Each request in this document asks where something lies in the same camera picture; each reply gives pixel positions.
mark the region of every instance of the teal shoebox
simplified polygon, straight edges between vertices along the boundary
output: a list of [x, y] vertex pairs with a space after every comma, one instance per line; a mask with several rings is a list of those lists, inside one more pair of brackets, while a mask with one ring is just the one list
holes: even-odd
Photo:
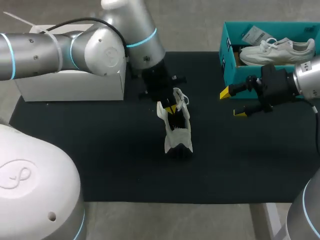
[[[260, 66], [242, 65], [238, 51], [240, 47], [248, 47], [243, 41], [245, 34], [253, 27], [261, 29], [277, 40], [289, 38], [294, 42], [305, 43], [309, 39], [315, 41], [315, 53], [320, 54], [320, 22], [225, 22], [219, 49], [219, 58], [223, 72], [224, 83], [239, 84], [246, 81], [248, 76], [261, 76]], [[277, 69], [285, 68], [288, 73], [294, 70], [293, 65], [276, 66]], [[234, 98], [255, 99], [254, 91], [238, 93]]]

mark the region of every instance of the white sneaker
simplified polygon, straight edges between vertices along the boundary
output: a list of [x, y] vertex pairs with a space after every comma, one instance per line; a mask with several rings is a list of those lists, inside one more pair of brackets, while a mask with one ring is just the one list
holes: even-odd
[[173, 95], [176, 100], [175, 114], [168, 113], [160, 101], [157, 102], [156, 113], [165, 123], [164, 152], [175, 158], [185, 158], [194, 151], [191, 142], [190, 114], [187, 109], [189, 98], [177, 87], [173, 89]]
[[310, 60], [315, 55], [315, 40], [294, 42], [288, 38], [262, 40], [260, 46], [248, 46], [240, 50], [240, 60], [246, 65], [288, 65]]

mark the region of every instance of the black mat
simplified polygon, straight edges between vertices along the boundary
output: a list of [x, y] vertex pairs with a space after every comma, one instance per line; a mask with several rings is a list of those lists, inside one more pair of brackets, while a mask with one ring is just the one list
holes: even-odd
[[252, 101], [219, 101], [224, 81], [217, 53], [168, 52], [165, 61], [172, 74], [188, 80], [180, 88], [190, 99], [190, 161], [165, 157], [164, 123], [155, 103], [138, 100], [139, 80], [126, 80], [121, 102], [20, 99], [10, 123], [70, 155], [86, 201], [293, 201], [320, 166], [310, 107], [288, 103], [237, 118], [233, 108]]

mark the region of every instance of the shoe lace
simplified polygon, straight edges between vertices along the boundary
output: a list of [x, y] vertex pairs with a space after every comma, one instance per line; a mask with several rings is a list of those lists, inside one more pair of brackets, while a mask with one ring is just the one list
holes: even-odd
[[179, 98], [181, 99], [181, 101], [179, 101], [176, 104], [177, 109], [180, 110], [184, 103], [185, 103], [185, 105], [189, 105], [189, 98], [183, 94], [183, 92], [180, 90], [180, 88], [175, 87], [174, 89], [177, 90], [176, 93], [178, 94]]
[[277, 49], [278, 46], [275, 45], [277, 43], [277, 39], [273, 38], [273, 37], [270, 37], [268, 38], [267, 40], [262, 40], [261, 41], [261, 44], [260, 44], [260, 49], [262, 52], [266, 52], [267, 50], [271, 49], [271, 48], [274, 48], [274, 49]]

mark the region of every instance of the cable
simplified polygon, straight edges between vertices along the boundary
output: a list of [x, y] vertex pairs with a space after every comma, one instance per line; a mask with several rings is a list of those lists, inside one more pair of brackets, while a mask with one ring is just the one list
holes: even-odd
[[124, 36], [114, 27], [112, 26], [110, 23], [102, 20], [102, 19], [99, 19], [99, 18], [96, 18], [96, 17], [81, 17], [81, 18], [76, 18], [76, 19], [72, 19], [72, 20], [69, 20], [69, 21], [64, 21], [64, 22], [61, 22], [55, 26], [52, 26], [52, 27], [49, 27], [47, 29], [47, 31], [52, 31], [54, 29], [57, 29], [57, 28], [60, 28], [64, 25], [68, 25], [68, 24], [73, 24], [73, 23], [77, 23], [77, 22], [83, 22], [83, 21], [94, 21], [94, 22], [98, 22], [98, 23], [102, 23], [106, 26], [108, 26], [109, 28], [111, 28], [113, 31], [115, 31], [115, 33], [121, 38], [121, 41], [122, 41], [122, 44], [123, 44], [123, 47], [124, 47], [124, 54], [125, 54], [125, 57], [127, 58], [128, 57], [128, 48], [127, 48], [127, 44], [126, 44], [126, 40], [124, 38]]
[[319, 150], [319, 114], [318, 114], [318, 110], [317, 110], [316, 106], [312, 102], [310, 102], [310, 101], [308, 101], [308, 100], [306, 100], [304, 98], [297, 98], [296, 102], [304, 102], [304, 103], [310, 105], [312, 110], [313, 110], [313, 112], [314, 112], [314, 114], [315, 114], [315, 147], [316, 147], [316, 152], [320, 156], [320, 150]]

